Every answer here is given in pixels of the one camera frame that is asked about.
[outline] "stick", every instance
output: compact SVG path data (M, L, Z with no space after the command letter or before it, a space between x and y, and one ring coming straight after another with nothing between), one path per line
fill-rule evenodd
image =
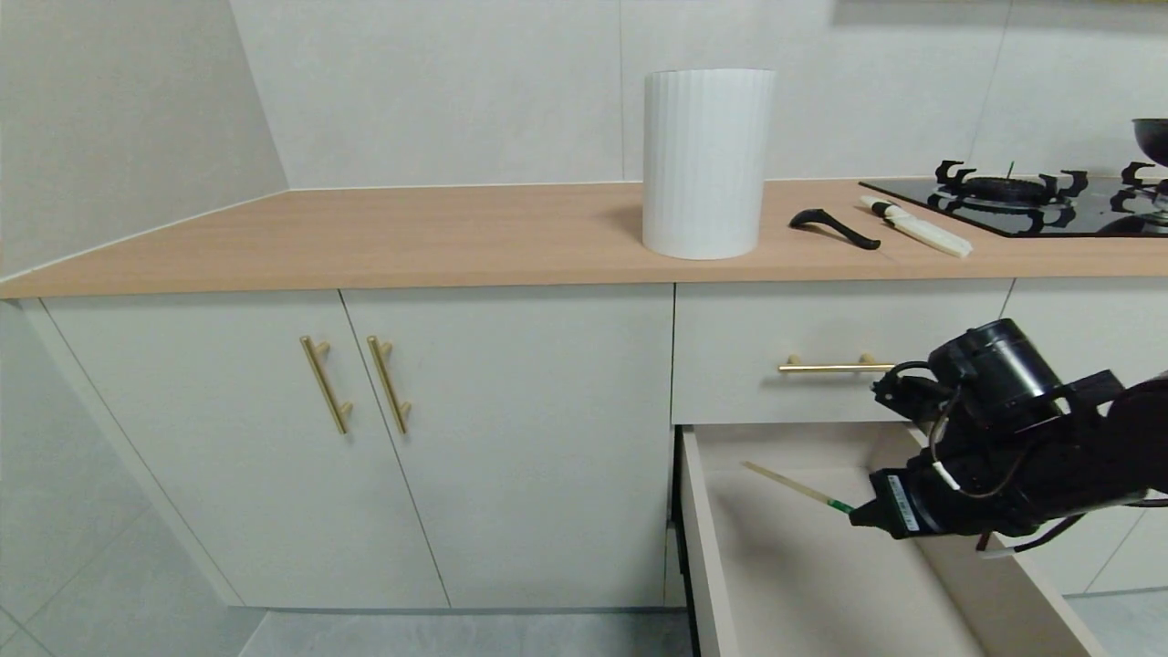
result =
M807 486L800 484L799 482L797 482L794 479L791 479L788 477L784 477L783 475L779 475L778 472L767 470L766 468L763 468L762 465L758 465L757 463L751 463L750 461L743 461L742 464L746 469L753 470L755 472L758 472L759 475L766 477L767 479L771 479L773 482L778 482L778 483L780 483L780 484L783 484L783 485L785 485L785 486L787 486L787 487L790 487L792 490L801 492L805 496L807 496L807 497L809 497L809 498L812 498L812 499L814 499L816 502L822 502L823 504L830 506L832 509L836 509L836 510L842 511L844 513L851 513L854 511L854 509L851 506L849 506L847 504L843 504L842 502L840 502L837 499L830 498L830 497L828 497L828 496L826 496L826 495L816 491L815 489L807 487Z

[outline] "gold handle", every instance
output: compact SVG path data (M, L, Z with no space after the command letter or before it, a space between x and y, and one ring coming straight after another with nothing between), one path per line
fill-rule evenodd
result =
M394 381L389 378L389 366L385 361L389 360L389 352L394 350L394 343L382 343L377 339L377 336L369 336L369 353L373 354L373 361L377 366L377 376L381 378L381 386L385 388L385 399L389 401L389 408L394 412L394 422L397 423L397 430L404 436L409 433L405 426L405 419L410 415L410 402L399 403L397 401L397 390L394 389Z
M828 365L804 365L799 357L791 354L785 365L779 366L779 372L784 374L794 374L800 372L840 372L840 373L858 373L858 372L888 372L896 367L895 362L876 362L870 353L864 353L860 355L860 362L837 362Z
M328 355L328 343L320 343L319 345L312 344L312 338L304 336L300 338L300 345L304 346L304 354L308 357L308 365L312 366L312 373L317 376L317 383L320 385L320 392L325 395L325 403L328 404L328 412L333 415L333 422L336 422L336 430L343 436L349 433L349 413L353 410L353 403L345 402L340 406L336 404L336 395L333 394L333 386L328 383L328 378L325 376L325 369L321 367L320 361Z

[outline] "wooden countertop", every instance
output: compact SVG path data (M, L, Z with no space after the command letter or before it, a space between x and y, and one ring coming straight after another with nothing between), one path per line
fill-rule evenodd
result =
M862 209L854 180L766 185L759 247L693 262L640 243L639 184L286 192L110 244L0 284L0 298L329 288L723 281L1168 276L1168 240L1009 240L923 208L965 260ZM821 207L883 241L864 251L787 228Z

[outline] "cable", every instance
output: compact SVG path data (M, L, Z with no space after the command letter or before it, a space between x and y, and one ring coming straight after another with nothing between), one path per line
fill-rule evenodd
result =
M1086 516L1086 513L1079 513L1078 516L1068 516L1066 518L1063 518L1062 523L1051 527L1050 531L1047 532L1045 534L1042 534L1042 538L1033 540L1024 545L1014 546L1014 552L1026 552L1028 549L1034 549L1036 547L1047 545L1048 542L1055 540L1055 537L1057 537L1058 534L1065 532L1066 530L1070 530L1071 526L1082 520L1084 516Z
M1001 495L1001 492L1006 490L1006 486L1014 480L1014 476L1017 475L1018 470L1022 468L1022 463L1026 461L1027 456L1030 455L1034 443L1030 443L1024 450L1022 450L1022 454L1018 455L1018 457L1014 461L1014 464L1010 465L1010 469L1006 472L1006 476L1002 477L1002 480L999 482L993 490L988 492L974 493L962 489L961 484L959 484L957 479L950 475L948 470L945 469L945 465L941 464L941 459L937 456L937 443L940 442L941 437L944 437L945 430L948 428L950 413L960 399L961 386L958 386L953 389L953 396L950 397L948 403L946 403L945 408L941 409L941 414L937 419L937 422L933 422L933 426L929 429L929 454L933 457L933 470L937 471L937 473L945 480L946 484L948 484L951 489L971 499L987 499Z
M906 361L902 362L901 365L897 365L892 369L889 369L888 373L884 374L884 375L885 376L889 376L889 375L895 376L895 375L904 372L905 369L929 369L929 364L925 362L925 361L923 361L923 360L906 360Z
M1051 527L1049 532L1042 534L1042 537L1030 542L1016 545L1014 547L1006 547L1002 549L980 549L978 551L978 556L982 559L1001 559L1002 556L1011 556L1020 552L1026 552L1028 549L1034 549L1036 547L1044 546L1048 542L1055 540L1055 538L1057 538L1066 530L1070 530L1076 523L1082 520L1084 516L1086 516L1086 513L1079 513L1078 516L1068 516L1066 518L1063 518L1062 523Z

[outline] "green tape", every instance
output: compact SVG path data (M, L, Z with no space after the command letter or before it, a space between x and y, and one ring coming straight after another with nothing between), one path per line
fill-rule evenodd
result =
M840 502L837 499L833 499L832 502L827 503L827 505L830 506L832 509L839 509L840 511L842 511L844 513L851 513L853 511L855 511L854 507L848 506L847 504L843 504L842 502Z

